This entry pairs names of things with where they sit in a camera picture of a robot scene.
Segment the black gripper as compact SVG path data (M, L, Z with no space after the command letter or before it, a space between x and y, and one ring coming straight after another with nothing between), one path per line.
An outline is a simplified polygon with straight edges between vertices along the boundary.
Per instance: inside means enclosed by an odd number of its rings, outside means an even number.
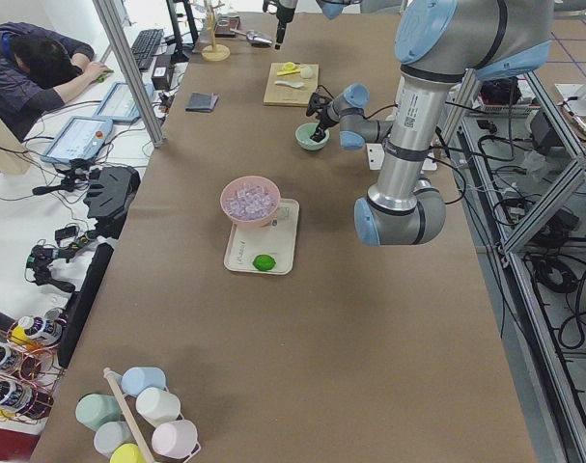
M309 108L309 115L315 116L318 124L310 139L316 143L321 142L326 137L327 130L335 125L335 122L329 116L329 105L316 106Z

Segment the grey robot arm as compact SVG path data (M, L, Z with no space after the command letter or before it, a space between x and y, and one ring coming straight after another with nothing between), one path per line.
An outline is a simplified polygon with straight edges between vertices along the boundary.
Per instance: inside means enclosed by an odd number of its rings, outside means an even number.
M441 232L446 206L421 171L451 88L469 69L487 81L542 66L553 17L551 1L415 1L395 40L402 81L394 120L365 119L369 92L361 84L349 85L320 110L313 141L338 125L345 150L383 147L378 180L354 205L362 243L424 244Z
M321 13L328 19L334 19L341 14L346 7L358 5L363 14L397 14L407 6L408 1L401 0L359 0L341 1L325 0L317 1ZM263 12L274 14L277 18L276 38L274 48L279 50L285 40L287 27L293 21L297 0L264 1Z

